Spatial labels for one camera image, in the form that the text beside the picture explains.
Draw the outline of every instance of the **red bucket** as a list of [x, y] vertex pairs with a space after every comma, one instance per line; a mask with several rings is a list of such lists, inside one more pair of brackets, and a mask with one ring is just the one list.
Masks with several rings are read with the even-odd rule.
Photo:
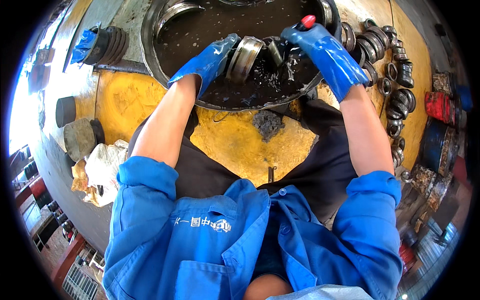
[[443, 92], [425, 94], [425, 111], [427, 115], [443, 123], [455, 125], [455, 105], [450, 96]]

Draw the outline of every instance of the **gray cylinder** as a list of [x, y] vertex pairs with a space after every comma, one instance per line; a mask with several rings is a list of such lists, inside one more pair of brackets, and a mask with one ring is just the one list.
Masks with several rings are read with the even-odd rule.
[[63, 140], [68, 155], [75, 162], [90, 154], [96, 145], [92, 125], [86, 118], [65, 125]]

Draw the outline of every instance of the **forearm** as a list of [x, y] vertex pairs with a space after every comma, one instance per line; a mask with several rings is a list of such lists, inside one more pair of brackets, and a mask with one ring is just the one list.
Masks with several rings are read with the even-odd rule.
[[197, 75], [185, 75], [167, 91], [145, 123], [131, 156], [145, 156], [174, 168], [188, 117], [195, 103]]
[[358, 176], [373, 171], [394, 173], [390, 143], [367, 91], [353, 86], [340, 102], [350, 159]]

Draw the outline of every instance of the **screwdriver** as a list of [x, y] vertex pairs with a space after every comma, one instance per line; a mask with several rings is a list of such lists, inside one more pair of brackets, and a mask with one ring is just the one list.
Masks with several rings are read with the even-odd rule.
[[[316, 19], [317, 18], [312, 14], [304, 16], [302, 20], [294, 26], [294, 28], [297, 29], [298, 31], [309, 31], [313, 27], [313, 24], [315, 24]], [[292, 43], [287, 43], [285, 45], [285, 51], [283, 52], [283, 60], [288, 59], [288, 56], [292, 48], [293, 48]]]

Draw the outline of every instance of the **jacket sleeve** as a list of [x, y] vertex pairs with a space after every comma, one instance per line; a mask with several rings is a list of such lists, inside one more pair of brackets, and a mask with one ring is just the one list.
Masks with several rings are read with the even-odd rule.
[[132, 156], [120, 165], [102, 282], [109, 298], [128, 293], [132, 278], [127, 277], [141, 273], [135, 270], [140, 257], [148, 254], [173, 210], [177, 178], [173, 168], [147, 157]]
[[368, 293], [375, 299], [394, 299], [403, 267], [395, 227], [400, 183], [388, 172], [375, 171], [353, 179], [347, 195], [333, 233], [350, 250], [347, 256], [365, 280]]

